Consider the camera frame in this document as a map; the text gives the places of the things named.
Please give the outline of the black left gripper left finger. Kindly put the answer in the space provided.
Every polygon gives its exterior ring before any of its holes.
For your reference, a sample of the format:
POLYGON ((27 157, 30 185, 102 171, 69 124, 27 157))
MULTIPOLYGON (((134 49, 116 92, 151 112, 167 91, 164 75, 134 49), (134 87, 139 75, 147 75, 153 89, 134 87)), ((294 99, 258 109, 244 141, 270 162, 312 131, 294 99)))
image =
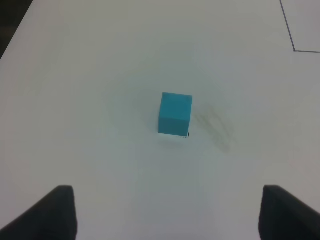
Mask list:
POLYGON ((78 233, 74 189, 60 185, 0 230, 2 240, 75 240, 78 233))

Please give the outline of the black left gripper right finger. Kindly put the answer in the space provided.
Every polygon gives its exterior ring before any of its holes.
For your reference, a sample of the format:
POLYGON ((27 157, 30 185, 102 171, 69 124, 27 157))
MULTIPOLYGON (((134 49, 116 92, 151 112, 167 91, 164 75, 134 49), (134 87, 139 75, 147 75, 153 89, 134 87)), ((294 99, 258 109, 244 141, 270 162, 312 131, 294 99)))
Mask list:
POLYGON ((320 214, 282 187, 265 185, 258 232, 262 240, 318 240, 320 214))

